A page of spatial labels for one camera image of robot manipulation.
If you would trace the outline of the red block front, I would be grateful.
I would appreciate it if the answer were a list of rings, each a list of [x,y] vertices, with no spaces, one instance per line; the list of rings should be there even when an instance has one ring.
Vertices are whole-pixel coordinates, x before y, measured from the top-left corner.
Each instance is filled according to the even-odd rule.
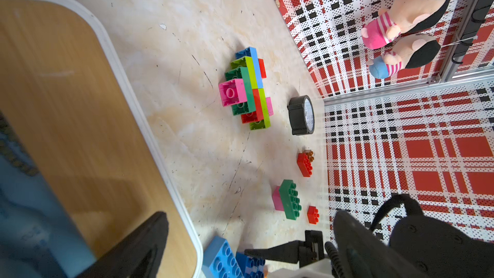
[[[304,153],[299,153],[297,156],[297,165],[303,177],[310,178],[313,174],[312,162]]]

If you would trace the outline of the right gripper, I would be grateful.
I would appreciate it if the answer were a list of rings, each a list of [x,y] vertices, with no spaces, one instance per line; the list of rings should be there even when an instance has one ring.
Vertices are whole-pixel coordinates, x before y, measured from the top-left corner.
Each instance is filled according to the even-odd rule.
[[[325,258],[323,235],[321,231],[306,230],[304,242],[295,240],[272,248],[246,249],[244,255],[307,266]]]

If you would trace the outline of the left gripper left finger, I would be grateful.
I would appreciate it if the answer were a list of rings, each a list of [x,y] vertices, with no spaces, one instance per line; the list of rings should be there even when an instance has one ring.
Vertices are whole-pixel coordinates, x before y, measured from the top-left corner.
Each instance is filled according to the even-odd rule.
[[[155,212],[79,277],[156,277],[169,234],[165,212]]]

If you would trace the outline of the small red block back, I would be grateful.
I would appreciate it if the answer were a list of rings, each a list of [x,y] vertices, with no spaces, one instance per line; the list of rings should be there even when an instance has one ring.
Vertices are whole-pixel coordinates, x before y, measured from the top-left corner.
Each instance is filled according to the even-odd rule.
[[[260,67],[260,71],[261,71],[261,78],[265,79],[267,76],[266,76],[266,68],[264,65],[264,60],[258,59],[258,62],[259,62],[259,67]]]

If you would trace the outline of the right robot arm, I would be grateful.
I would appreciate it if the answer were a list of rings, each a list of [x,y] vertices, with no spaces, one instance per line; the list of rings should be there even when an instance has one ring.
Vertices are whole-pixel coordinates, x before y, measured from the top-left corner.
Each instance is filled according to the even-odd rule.
[[[374,234],[394,208],[406,215],[392,228],[388,243]],[[369,227],[346,211],[333,221],[336,243],[324,243],[320,231],[306,231],[305,241],[267,249],[246,249],[245,255],[283,263],[310,265],[328,257],[337,277],[493,277],[493,244],[472,239],[457,228],[424,215],[406,194],[388,199]]]

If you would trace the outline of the pink block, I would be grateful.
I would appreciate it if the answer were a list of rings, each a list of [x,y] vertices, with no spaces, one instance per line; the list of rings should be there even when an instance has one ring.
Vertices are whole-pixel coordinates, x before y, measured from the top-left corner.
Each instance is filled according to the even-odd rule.
[[[248,100],[242,79],[223,82],[218,88],[223,107],[245,103]]]
[[[268,114],[269,116],[273,116],[274,115],[274,109],[273,109],[273,106],[272,106],[272,102],[271,102],[271,98],[270,97],[266,97],[266,105],[267,105],[267,108],[268,108]]]
[[[284,212],[284,206],[283,206],[283,202],[281,200],[281,197],[280,197],[280,187],[279,186],[276,186],[275,190],[272,192],[272,200],[273,200],[273,203],[274,203],[274,208],[276,211],[281,211],[281,212]]]

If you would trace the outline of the red long block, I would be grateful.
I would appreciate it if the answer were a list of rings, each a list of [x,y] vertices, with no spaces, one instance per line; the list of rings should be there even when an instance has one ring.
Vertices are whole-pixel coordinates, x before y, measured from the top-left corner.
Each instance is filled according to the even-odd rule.
[[[253,89],[247,93],[247,103],[250,112],[241,115],[241,121],[243,124],[250,124],[254,122],[260,122],[264,119],[264,113],[262,111],[261,97],[258,89]]]

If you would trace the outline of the dark green block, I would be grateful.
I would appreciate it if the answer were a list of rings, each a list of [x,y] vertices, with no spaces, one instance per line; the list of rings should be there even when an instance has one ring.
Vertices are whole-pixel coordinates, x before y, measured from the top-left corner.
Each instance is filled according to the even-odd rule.
[[[239,67],[225,73],[226,84],[232,94],[226,94],[226,106],[232,108],[234,116],[245,115],[256,110],[253,97],[252,84],[248,68]]]

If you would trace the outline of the lime block small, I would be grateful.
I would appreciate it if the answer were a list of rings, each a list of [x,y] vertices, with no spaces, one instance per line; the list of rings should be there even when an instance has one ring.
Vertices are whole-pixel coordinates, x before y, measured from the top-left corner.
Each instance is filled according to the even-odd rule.
[[[240,59],[236,59],[230,63],[230,68],[247,68],[248,70],[248,78],[250,80],[251,86],[253,89],[259,89],[259,82],[257,80],[257,76],[255,74],[255,67],[253,63],[253,59],[249,56],[244,56]]]

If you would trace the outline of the blue square block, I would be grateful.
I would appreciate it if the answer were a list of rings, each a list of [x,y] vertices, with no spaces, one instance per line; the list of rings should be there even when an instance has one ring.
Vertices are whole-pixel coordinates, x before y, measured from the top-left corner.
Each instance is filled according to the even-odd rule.
[[[246,256],[241,252],[237,252],[235,255],[239,268],[247,278],[265,278],[265,264],[266,260],[262,258]]]

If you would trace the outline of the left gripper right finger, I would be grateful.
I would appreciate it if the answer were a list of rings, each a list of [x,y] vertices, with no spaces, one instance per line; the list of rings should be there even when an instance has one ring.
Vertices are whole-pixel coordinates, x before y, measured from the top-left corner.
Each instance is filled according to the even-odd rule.
[[[346,211],[333,220],[340,277],[426,277]]]

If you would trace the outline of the green block front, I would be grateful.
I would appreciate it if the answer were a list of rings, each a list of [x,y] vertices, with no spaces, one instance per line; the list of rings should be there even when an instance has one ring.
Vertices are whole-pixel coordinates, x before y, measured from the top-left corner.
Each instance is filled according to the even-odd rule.
[[[300,217],[302,209],[298,197],[297,185],[293,180],[283,180],[279,187],[279,194],[286,218],[297,220]]]

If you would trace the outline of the lime long block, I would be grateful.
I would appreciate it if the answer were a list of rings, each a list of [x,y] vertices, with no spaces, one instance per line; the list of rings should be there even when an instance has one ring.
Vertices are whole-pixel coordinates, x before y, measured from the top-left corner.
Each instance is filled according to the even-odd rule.
[[[270,128],[271,120],[264,89],[254,89],[253,96],[256,105],[256,121],[249,123],[250,130],[254,131]]]

